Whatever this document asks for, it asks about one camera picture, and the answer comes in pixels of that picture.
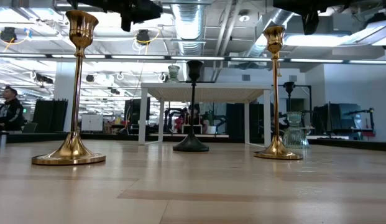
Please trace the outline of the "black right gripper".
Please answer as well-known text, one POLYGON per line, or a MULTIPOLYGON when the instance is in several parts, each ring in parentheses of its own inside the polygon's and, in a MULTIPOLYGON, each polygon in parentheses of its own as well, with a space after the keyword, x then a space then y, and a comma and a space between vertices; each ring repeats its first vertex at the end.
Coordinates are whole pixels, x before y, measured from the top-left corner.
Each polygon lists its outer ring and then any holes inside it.
POLYGON ((273 7, 303 15, 304 34, 314 34, 319 24, 318 11, 328 7, 349 6, 351 0, 273 0, 273 7))

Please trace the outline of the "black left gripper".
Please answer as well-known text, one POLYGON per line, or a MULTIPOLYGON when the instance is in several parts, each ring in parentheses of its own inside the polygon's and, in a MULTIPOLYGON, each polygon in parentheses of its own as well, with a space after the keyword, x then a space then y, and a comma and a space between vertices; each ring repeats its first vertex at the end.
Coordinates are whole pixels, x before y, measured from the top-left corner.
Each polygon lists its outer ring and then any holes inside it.
POLYGON ((68 0, 68 3, 73 9, 78 9, 79 4, 85 4, 105 13, 118 13, 121 17, 121 29, 125 32, 131 30, 131 22, 156 19, 163 13, 162 6, 151 0, 68 0))

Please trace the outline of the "clear glass candle holder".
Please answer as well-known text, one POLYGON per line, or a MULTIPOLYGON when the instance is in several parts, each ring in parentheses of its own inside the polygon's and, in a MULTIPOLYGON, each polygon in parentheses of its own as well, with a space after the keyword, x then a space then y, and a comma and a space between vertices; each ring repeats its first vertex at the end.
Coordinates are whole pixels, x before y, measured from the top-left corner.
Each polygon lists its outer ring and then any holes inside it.
POLYGON ((288 128, 284 131, 282 141, 290 149, 308 149, 309 142, 301 129, 302 112, 287 112, 288 128))

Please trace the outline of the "tall brass candlestick holder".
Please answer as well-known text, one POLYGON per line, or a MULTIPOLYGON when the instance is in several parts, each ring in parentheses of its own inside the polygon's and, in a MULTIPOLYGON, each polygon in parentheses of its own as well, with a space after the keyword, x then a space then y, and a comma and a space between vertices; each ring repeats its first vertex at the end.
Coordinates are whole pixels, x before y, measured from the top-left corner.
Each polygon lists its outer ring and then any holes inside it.
POLYGON ((254 156, 263 159, 279 159, 279 160, 300 160, 303 159, 301 154, 294 153, 286 148, 282 142, 282 137, 279 130, 279 96, 278 96, 278 60, 279 52, 283 47, 283 36, 285 28, 282 26, 272 26, 263 31, 263 35, 267 39, 267 50, 272 54, 273 67, 273 120, 274 132, 270 146, 260 152, 255 152, 254 156))
POLYGON ((69 38, 76 47, 71 131, 56 151, 33 157, 32 163, 36 165, 68 166, 92 164, 106 160, 105 155, 94 153, 87 149, 81 140, 80 132, 78 132, 78 112, 85 48, 92 44, 94 28, 99 24, 99 21, 93 15, 81 10, 69 10, 66 12, 66 17, 70 22, 69 38))

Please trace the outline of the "tall black candlestick holder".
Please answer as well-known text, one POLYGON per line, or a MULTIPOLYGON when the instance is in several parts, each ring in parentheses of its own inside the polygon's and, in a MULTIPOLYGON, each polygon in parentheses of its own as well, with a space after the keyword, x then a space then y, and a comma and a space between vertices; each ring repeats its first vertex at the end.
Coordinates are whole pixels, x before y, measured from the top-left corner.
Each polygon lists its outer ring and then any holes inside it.
POLYGON ((195 88, 196 81, 200 77, 200 69, 203 65, 203 62, 199 60, 190 60, 187 62, 189 71, 188 76, 191 80, 192 92, 191 92, 191 112, 190 112, 190 128, 187 136, 179 142, 177 145, 173 146, 174 151, 178 152, 208 152, 209 147, 203 144, 194 133, 193 129, 193 107, 195 105, 195 88))

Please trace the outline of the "distant black candlestick holder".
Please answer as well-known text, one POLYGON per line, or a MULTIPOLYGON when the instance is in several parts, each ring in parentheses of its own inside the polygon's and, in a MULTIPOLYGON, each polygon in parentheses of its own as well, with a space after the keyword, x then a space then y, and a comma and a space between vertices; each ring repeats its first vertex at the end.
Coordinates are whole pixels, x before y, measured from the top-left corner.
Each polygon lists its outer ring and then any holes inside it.
POLYGON ((291 112, 292 111, 292 92, 295 88, 295 82, 285 82, 283 84, 283 87, 285 89, 285 91, 287 92, 288 94, 288 105, 287 105, 287 111, 288 112, 291 112))

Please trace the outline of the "white perforated riser table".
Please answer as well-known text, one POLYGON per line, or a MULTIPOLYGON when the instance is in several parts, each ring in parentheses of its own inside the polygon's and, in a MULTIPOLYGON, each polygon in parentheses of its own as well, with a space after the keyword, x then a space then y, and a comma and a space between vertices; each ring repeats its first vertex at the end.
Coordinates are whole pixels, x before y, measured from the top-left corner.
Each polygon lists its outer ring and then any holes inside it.
POLYGON ((146 145, 147 98, 154 97, 160 102, 160 122, 157 142, 163 141, 163 122, 165 102, 187 102, 195 96, 200 103, 242 103, 244 104, 244 127, 250 124, 249 103, 264 97, 264 143, 271 142, 270 85, 235 84, 235 83, 198 83, 192 91, 190 83, 141 83, 141 105, 139 118, 140 145, 146 145))

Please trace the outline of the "white cabinet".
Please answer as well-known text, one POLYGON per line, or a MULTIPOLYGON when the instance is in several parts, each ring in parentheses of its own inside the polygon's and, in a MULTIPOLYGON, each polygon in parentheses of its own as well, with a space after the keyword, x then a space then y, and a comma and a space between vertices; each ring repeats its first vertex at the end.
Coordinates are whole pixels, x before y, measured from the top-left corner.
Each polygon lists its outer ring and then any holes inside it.
POLYGON ((81 131, 102 131, 103 116, 100 114, 83 114, 81 117, 81 131))

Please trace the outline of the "person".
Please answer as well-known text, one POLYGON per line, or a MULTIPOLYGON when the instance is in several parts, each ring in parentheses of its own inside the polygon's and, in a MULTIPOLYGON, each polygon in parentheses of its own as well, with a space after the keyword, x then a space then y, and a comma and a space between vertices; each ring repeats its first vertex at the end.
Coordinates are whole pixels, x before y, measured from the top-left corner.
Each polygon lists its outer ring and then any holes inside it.
POLYGON ((17 98, 17 91, 10 86, 5 87, 0 106, 0 131, 21 132, 24 126, 23 106, 17 98))
MULTIPOLYGON (((175 129, 178 134, 184 134, 189 131, 190 126, 191 105, 184 108, 182 114, 175 120, 175 129)), ((195 104, 193 107, 193 127, 196 134, 205 134, 207 125, 205 124, 202 115, 200 114, 200 105, 195 104)))

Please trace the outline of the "black partition panel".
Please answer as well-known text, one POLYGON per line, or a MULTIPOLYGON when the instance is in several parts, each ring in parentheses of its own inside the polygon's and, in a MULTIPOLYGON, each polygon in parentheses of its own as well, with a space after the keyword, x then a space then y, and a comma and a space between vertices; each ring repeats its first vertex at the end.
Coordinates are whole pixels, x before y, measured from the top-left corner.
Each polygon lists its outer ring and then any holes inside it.
POLYGON ((36 133, 63 132, 68 100, 37 100, 35 104, 33 123, 36 123, 36 133))

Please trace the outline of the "silver ventilation duct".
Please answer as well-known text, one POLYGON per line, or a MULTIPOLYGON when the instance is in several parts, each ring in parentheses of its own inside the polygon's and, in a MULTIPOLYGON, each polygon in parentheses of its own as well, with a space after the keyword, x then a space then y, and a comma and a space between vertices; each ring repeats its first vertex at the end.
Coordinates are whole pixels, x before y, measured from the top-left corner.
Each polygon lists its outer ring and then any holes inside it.
POLYGON ((204 6, 197 4, 173 4, 175 30, 181 55, 201 55, 203 44, 199 43, 203 36, 204 6))

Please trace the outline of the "overhead frame light bar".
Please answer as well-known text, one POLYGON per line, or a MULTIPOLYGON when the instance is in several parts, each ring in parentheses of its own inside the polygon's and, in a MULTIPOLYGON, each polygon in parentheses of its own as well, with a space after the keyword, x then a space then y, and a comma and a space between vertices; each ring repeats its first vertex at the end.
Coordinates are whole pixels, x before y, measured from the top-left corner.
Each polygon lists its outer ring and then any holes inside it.
MULTIPOLYGON (((253 57, 205 57, 205 56, 174 56, 174 55, 85 55, 90 60, 200 60, 209 62, 271 62, 271 58, 253 57)), ((0 58, 47 58, 71 59, 73 54, 18 54, 2 53, 0 58)), ((348 60, 348 59, 314 59, 314 58, 280 58, 282 63, 327 63, 327 64, 352 64, 352 65, 386 65, 386 60, 348 60)))

